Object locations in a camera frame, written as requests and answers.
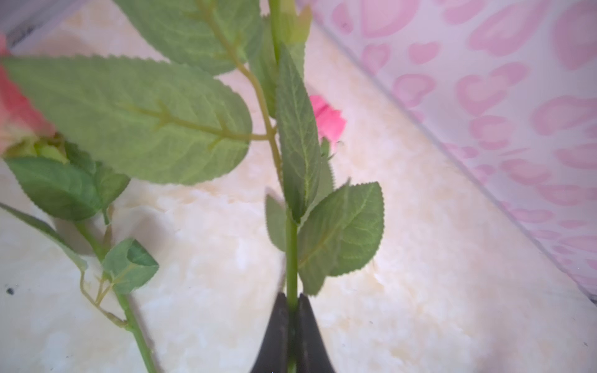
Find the pink peach rose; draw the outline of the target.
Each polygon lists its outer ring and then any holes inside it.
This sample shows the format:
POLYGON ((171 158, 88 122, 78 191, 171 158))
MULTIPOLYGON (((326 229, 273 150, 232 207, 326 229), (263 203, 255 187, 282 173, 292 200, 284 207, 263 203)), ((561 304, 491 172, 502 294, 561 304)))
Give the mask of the pink peach rose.
POLYGON ((71 222, 102 266, 96 296, 85 289, 87 262, 46 222, 9 205, 1 208, 57 243, 79 268, 82 295, 114 325, 135 338, 147 371, 156 372, 152 351, 132 310, 130 293, 159 266, 135 239, 112 243, 113 202, 130 179, 67 141, 1 72, 1 157, 22 191, 51 217, 71 222))

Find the red pink rose stem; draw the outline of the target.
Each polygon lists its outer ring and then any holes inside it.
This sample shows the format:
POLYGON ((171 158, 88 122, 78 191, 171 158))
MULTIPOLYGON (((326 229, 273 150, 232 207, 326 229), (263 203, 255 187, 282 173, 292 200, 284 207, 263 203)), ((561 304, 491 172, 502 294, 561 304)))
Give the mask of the red pink rose stem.
POLYGON ((267 197, 266 225, 285 254, 278 293, 297 372, 298 299, 372 260, 384 198, 376 182, 334 184, 304 81, 309 3, 268 6, 263 15, 257 1, 119 1, 163 60, 5 54, 1 72, 67 141, 130 181, 192 186, 231 173, 252 143, 269 145, 283 198, 267 197))

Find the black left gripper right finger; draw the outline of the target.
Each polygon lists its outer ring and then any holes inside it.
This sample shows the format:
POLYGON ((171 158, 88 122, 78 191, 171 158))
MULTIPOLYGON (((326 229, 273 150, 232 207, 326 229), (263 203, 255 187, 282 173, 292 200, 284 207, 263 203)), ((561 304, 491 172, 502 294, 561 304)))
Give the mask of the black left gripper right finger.
POLYGON ((295 337, 296 371, 298 373, 335 373, 326 351, 309 298, 298 298, 295 337))

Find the magenta small flower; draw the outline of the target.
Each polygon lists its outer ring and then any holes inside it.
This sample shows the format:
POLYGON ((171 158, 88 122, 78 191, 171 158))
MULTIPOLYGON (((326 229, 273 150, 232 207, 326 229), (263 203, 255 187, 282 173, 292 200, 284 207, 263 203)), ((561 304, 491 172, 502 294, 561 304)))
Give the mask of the magenta small flower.
POLYGON ((310 95, 310 102, 317 123, 318 137, 320 141, 325 139, 331 152, 334 152, 346 127, 347 121, 343 118, 342 112, 335 109, 320 95, 310 95))

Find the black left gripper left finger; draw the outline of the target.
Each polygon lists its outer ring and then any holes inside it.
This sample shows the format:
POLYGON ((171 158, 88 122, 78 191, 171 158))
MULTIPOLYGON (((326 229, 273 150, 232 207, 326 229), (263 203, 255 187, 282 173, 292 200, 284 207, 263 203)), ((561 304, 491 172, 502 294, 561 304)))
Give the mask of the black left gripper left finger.
POLYGON ((287 373, 289 366, 289 305, 279 292, 251 373, 287 373))

